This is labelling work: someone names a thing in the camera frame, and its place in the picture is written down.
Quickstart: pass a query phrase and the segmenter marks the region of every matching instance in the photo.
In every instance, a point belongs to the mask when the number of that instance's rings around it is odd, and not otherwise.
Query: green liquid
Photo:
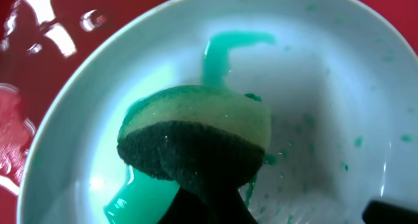
[[[228,55],[233,48],[275,42],[273,35],[256,31],[225,31],[215,35],[204,52],[202,83],[206,86],[226,88],[224,77],[231,69]]]
[[[358,136],[355,141],[354,141],[354,146],[356,148],[360,148],[361,145],[363,144],[363,137],[362,136]]]
[[[128,166],[123,187],[103,210],[111,224],[155,224],[178,189],[176,182],[157,180]]]
[[[409,135],[402,135],[402,136],[400,137],[400,139],[401,139],[403,142],[412,142],[412,136],[409,136]]]

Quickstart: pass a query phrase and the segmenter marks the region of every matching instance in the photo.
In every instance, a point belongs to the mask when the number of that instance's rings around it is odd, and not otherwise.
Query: green scouring pad
[[[237,188],[255,176],[270,134],[264,104],[224,89],[178,86],[130,109],[119,131],[118,153],[128,165],[176,180],[213,207],[223,205],[221,195],[224,201],[235,199]]]

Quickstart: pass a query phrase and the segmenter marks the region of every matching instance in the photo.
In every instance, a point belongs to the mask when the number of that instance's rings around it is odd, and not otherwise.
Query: wet surface
[[[6,83],[0,85],[1,223],[15,223],[29,145],[62,85],[111,34],[164,1],[1,0],[6,17],[0,38],[0,83]],[[413,19],[418,10],[411,9],[416,0],[362,1],[386,16],[418,50],[418,23]]]

